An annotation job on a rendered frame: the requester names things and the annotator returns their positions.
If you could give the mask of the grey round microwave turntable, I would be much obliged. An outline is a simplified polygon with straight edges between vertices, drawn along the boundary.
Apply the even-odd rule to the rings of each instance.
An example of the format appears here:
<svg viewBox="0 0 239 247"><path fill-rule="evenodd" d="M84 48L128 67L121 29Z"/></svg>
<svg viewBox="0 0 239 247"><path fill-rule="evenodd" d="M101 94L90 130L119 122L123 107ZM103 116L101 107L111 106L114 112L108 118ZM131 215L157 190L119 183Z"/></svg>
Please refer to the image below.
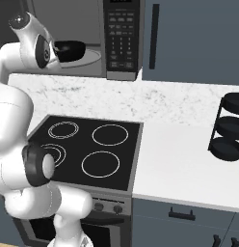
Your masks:
<svg viewBox="0 0 239 247"><path fill-rule="evenodd" d="M83 67L93 64L101 59L101 53L96 50L87 49L84 56L76 61L61 63L63 69Z"/></svg>

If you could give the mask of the grey microwave oven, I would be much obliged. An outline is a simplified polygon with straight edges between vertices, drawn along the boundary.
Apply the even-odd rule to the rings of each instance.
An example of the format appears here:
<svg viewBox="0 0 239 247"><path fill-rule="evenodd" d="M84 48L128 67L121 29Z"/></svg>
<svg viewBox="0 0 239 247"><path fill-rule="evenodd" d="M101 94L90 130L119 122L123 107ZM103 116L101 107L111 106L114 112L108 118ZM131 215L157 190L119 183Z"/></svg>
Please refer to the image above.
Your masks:
<svg viewBox="0 0 239 247"><path fill-rule="evenodd" d="M82 41L97 62L56 73L134 81L142 67L145 0L26 0L57 41Z"/></svg>

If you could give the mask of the dark microwave door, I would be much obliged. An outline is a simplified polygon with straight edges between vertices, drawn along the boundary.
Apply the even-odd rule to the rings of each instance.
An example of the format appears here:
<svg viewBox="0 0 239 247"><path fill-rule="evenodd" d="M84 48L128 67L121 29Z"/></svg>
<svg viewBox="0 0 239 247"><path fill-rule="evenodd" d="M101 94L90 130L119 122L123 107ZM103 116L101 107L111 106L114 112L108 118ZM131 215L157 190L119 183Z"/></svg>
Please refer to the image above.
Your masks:
<svg viewBox="0 0 239 247"><path fill-rule="evenodd" d="M26 0L0 0L0 48L9 42L18 42L10 28L9 20L18 13L28 10Z"/></svg>

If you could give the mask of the black bowl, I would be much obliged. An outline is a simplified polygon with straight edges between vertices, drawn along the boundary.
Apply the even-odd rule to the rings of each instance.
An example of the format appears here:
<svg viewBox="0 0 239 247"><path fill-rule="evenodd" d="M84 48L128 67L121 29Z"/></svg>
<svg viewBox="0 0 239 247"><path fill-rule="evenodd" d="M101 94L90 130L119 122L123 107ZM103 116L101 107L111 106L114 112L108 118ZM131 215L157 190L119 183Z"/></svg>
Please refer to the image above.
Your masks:
<svg viewBox="0 0 239 247"><path fill-rule="evenodd" d="M86 45L82 41L55 41L54 47L61 63L80 60L86 52Z"/></svg>

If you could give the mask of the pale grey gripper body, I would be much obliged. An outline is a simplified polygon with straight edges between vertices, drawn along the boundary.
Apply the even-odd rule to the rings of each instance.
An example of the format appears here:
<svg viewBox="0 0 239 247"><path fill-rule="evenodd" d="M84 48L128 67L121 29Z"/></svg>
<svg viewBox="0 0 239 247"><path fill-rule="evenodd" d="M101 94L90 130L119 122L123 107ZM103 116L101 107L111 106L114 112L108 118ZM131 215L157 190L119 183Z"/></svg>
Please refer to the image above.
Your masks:
<svg viewBox="0 0 239 247"><path fill-rule="evenodd" d="M53 41L50 41L49 48L50 48L49 67L51 69L59 69L61 67L61 65L60 65L59 58L55 53L55 48L54 48L54 42Z"/></svg>

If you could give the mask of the black hob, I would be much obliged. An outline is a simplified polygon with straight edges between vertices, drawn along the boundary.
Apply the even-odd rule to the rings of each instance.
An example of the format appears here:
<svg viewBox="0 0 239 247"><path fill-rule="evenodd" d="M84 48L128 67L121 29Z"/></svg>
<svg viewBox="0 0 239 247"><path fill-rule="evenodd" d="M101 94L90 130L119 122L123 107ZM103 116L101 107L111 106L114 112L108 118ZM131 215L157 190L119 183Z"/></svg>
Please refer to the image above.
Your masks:
<svg viewBox="0 0 239 247"><path fill-rule="evenodd" d="M53 180L126 191L141 123L48 115L29 135L55 159Z"/></svg>

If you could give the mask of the blue-grey tall cupboard door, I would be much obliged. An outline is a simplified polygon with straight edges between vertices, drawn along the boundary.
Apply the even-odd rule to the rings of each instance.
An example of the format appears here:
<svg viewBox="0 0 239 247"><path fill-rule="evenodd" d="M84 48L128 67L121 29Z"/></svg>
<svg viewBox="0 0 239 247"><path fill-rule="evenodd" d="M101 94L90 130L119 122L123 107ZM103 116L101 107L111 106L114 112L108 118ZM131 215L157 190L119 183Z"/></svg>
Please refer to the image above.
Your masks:
<svg viewBox="0 0 239 247"><path fill-rule="evenodd" d="M153 4L160 12L149 69ZM239 86L239 0L146 0L143 78Z"/></svg>

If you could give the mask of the blue-grey drawer front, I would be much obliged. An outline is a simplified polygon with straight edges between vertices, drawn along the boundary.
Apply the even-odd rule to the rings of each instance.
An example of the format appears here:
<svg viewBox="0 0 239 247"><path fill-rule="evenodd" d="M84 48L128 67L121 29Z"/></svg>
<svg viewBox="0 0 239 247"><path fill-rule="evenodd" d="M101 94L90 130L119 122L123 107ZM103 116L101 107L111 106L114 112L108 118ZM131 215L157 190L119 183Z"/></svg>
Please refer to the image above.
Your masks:
<svg viewBox="0 0 239 247"><path fill-rule="evenodd" d="M170 210L175 212L189 213L193 211L196 215L195 221L175 219L169 216ZM198 226L230 229L239 232L239 213L203 208L197 206L184 206L151 200L134 199L133 215L147 218L174 221L175 223L194 224Z"/></svg>

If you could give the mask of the blue-grey cupboard front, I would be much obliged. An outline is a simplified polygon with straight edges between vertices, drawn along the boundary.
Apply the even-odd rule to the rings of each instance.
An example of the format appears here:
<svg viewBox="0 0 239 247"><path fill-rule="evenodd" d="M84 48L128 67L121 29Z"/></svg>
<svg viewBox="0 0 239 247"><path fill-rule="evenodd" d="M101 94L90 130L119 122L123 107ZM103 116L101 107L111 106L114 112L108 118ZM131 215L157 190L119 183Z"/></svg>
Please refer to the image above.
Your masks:
<svg viewBox="0 0 239 247"><path fill-rule="evenodd" d="M24 247L12 217L5 210L5 202L2 196L0 196L0 242Z"/></svg>

